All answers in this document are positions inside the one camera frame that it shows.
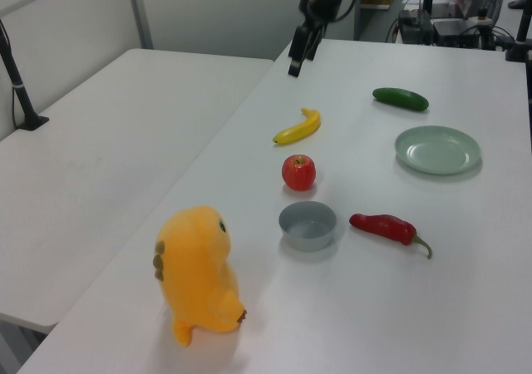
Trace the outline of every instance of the banana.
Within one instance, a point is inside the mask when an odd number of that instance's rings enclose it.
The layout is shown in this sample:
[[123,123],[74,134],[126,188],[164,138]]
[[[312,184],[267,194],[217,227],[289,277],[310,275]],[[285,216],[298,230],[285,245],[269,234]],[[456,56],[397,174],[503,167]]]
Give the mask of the banana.
[[307,117],[307,119],[295,126],[288,129],[281,130],[273,138],[273,142],[276,144],[289,144],[294,141],[301,140],[308,135],[315,132],[321,125],[322,120],[317,110],[309,110],[308,108],[302,108],[301,112]]

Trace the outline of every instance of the toy apple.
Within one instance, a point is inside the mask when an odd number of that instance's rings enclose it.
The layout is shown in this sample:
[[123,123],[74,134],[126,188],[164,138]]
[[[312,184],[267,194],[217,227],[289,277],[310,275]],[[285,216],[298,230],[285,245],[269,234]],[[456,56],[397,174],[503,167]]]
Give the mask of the toy apple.
[[310,189],[316,179],[314,161],[306,155],[291,155],[283,163],[283,180],[296,191]]

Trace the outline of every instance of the cucumber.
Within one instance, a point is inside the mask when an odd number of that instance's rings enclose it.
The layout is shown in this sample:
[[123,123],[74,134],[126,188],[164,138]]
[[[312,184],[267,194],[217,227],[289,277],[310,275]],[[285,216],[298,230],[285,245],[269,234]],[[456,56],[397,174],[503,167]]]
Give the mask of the cucumber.
[[382,87],[373,91],[373,96],[377,101],[400,106],[413,111],[424,111],[429,106],[429,101],[413,91],[396,89],[393,87]]

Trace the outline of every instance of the yellow plush toy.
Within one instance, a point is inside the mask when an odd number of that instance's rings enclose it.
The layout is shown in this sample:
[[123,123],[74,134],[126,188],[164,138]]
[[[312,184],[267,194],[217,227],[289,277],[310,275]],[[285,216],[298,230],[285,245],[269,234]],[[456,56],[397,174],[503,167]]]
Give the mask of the yellow plush toy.
[[228,332],[245,319],[236,278],[225,262],[230,250],[224,221],[209,206],[178,212],[159,232],[155,277],[173,313],[175,339],[184,347],[194,326]]

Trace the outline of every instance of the light green plate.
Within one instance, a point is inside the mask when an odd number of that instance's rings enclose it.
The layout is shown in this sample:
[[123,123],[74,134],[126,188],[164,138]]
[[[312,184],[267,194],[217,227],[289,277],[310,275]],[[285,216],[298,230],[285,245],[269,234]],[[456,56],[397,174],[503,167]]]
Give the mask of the light green plate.
[[480,159],[480,147],[466,133],[443,126],[421,126],[396,139],[397,157],[408,166],[433,175],[468,170]]

